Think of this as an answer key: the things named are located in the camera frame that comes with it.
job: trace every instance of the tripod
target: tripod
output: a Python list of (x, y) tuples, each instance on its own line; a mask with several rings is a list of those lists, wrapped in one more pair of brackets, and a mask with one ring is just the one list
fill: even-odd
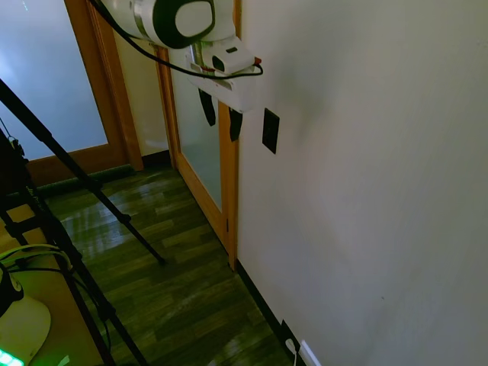
[[(25, 160), (11, 147), (10, 142), (3, 133), (0, 133), (0, 153), (2, 154), (2, 158), (5, 159), (8, 168), (6, 173), (8, 176), (2, 177), (4, 179), (2, 184), (5, 184), (5, 187), (3, 188), (5, 192), (2, 193), (18, 193), (18, 197), (16, 197), (17, 199), (11, 200), (9, 200), (9, 196), (6, 194), (0, 195), (0, 217), (5, 223), (7, 232), (21, 245), (27, 245), (28, 242), (24, 238), (24, 234), (28, 231), (40, 228), (49, 244), (59, 247), (69, 256), (75, 272), (78, 273), (79, 277), (90, 291), (90, 297), (98, 308), (100, 319), (103, 322), (110, 320), (139, 364), (142, 366), (148, 365), (143, 354), (137, 348), (137, 345), (117, 317), (114, 307), (108, 302), (107, 298), (95, 282), (95, 279), (85, 267), (81, 253), (78, 252), (72, 244), (71, 238), (64, 226), (54, 216), (46, 202), (38, 194), (37, 188), (32, 182), (29, 172), (24, 165)], [(24, 204), (27, 204), (31, 208), (34, 212), (34, 216), (21, 222), (14, 222), (10, 218), (8, 211)], [(71, 274), (68, 272), (65, 265), (60, 267), (65, 276), (66, 283), (72, 290), (76, 285)], [(76, 291), (72, 290), (72, 294), (77, 301), (83, 301), (79, 294), (77, 296), (75, 295)], [(106, 348), (103, 348), (100, 354), (106, 365), (115, 365), (114, 359)]]
[[(130, 223), (130, 216), (122, 214), (111, 203), (107, 196), (101, 192), (101, 185), (91, 179), (68, 153), (52, 137), (51, 133), (35, 117), (35, 115), (25, 106), (25, 104), (15, 95), (15, 93), (0, 79), (0, 100), (4, 105), (22, 122), (22, 124), (35, 135), (38, 140), (45, 143), (47, 147), (75, 174), (83, 185), (93, 193), (123, 224), (126, 228), (149, 250), (149, 252), (162, 265), (165, 260), (154, 250), (154, 248), (140, 235), (140, 233)], [(21, 245), (27, 245), (24, 233), (41, 228), (47, 241), (63, 250), (70, 258), (75, 272), (78, 273), (85, 286), (91, 291), (93, 299), (98, 305), (98, 315), (102, 321), (110, 320), (114, 328), (120, 334), (120, 337), (127, 344), (137, 362), (142, 365), (148, 365), (141, 351), (137, 348), (124, 325), (117, 317), (114, 307), (108, 302), (95, 279), (92, 277), (85, 264), (82, 261), (82, 255), (72, 244), (69, 234), (66, 232), (61, 222), (50, 211), (46, 202), (38, 194), (37, 188), (32, 182), (29, 171), (25, 167), (27, 162), (23, 159), (18, 151), (11, 146), (8, 138), (0, 133), (0, 156), (4, 165), (4, 173), (0, 180), (0, 185), (5, 185), (0, 192), (0, 217), (5, 223), (5, 228), (10, 236), (15, 238)], [(9, 200), (7, 193), (19, 194), (20, 202)], [(8, 210), (28, 204), (34, 212), (34, 217), (24, 220), (20, 223), (14, 222), (8, 215)], [(62, 268), (65, 279), (70, 288), (74, 288), (73, 279), (66, 270)], [(109, 352), (101, 352), (102, 359), (106, 365), (115, 365), (114, 359)]]
[(143, 238), (136, 228), (130, 223), (131, 217), (123, 214), (112, 204), (108, 197), (101, 191), (101, 184), (90, 178), (71, 156), (53, 138), (51, 132), (40, 122), (31, 110), (19, 99), (19, 97), (0, 79), (0, 101), (16, 116), (20, 122), (42, 143), (44, 143), (58, 157), (66, 167), (80, 180), (80, 182), (93, 193), (101, 203), (125, 225), (137, 240), (152, 254), (159, 264), (164, 265), (165, 260)]

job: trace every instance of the door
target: door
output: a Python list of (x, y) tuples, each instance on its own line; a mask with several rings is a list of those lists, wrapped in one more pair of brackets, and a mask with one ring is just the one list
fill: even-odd
[[(0, 78), (86, 172), (99, 172), (129, 159), (92, 11), (85, 0), (2, 2)], [(0, 118), (37, 185), (72, 177), (3, 104)]]
[[(234, 1), (240, 29), (240, 1)], [(185, 50), (157, 49), (157, 55), (185, 67)], [(198, 89), (186, 75), (158, 66), (173, 166), (180, 171), (213, 230), (236, 266), (239, 143), (230, 141), (229, 108), (213, 100), (217, 123), (210, 126)]]

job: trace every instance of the black baseboard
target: black baseboard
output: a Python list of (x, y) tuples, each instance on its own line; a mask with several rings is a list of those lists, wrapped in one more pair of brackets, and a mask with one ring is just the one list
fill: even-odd
[(169, 150), (143, 156), (143, 164), (145, 169), (152, 168), (153, 166), (171, 165)]
[[(102, 172), (91, 173), (89, 176), (100, 183), (108, 183), (109, 181), (126, 178), (133, 174), (135, 174), (135, 171), (132, 166), (122, 165)], [(42, 187), (39, 187), (39, 192), (42, 194), (43, 198), (49, 198), (83, 188), (85, 188), (85, 186), (78, 178), (71, 178), (65, 181), (51, 183), (50, 185), (43, 185)]]
[[(252, 279), (247, 274), (240, 260), (237, 260), (236, 270), (237, 270), (237, 274), (241, 277), (242, 282), (244, 282), (244, 285), (247, 287), (249, 293), (251, 294), (252, 298), (256, 302), (256, 305), (258, 305), (258, 308), (261, 310), (261, 313), (263, 317), (266, 319), (266, 322), (268, 322), (269, 326), (271, 327), (271, 330), (276, 335), (276, 338), (278, 338), (278, 341), (280, 342), (281, 346), (285, 350), (288, 358), (293, 363), (294, 356), (292, 355), (292, 353), (284, 343), (286, 342), (287, 339), (292, 339), (294, 341), (295, 348), (298, 352), (298, 350), (300, 349), (300, 343), (297, 341), (297, 337), (295, 337), (295, 335), (292, 333), (291, 329), (288, 327), (288, 325), (284, 320), (280, 324), (276, 316), (271, 311), (271, 308), (266, 303), (264, 297), (259, 293), (258, 288), (254, 285), (254, 282), (252, 282)], [(297, 366), (306, 366), (303, 360), (301, 359), (300, 355), (298, 355)]]

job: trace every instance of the white plug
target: white plug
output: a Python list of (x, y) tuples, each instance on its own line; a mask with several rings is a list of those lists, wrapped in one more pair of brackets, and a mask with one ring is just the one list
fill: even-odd
[(287, 339), (284, 344), (287, 346), (290, 352), (295, 355), (295, 362), (293, 363), (293, 365), (297, 366), (297, 349), (295, 348), (295, 344), (291, 339)]

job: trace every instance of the white lamp base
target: white lamp base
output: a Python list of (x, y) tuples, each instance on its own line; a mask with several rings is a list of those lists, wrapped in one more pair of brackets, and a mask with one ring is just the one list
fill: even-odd
[(0, 317), (0, 349), (27, 366), (46, 340), (50, 327), (51, 315), (46, 305), (24, 295)]

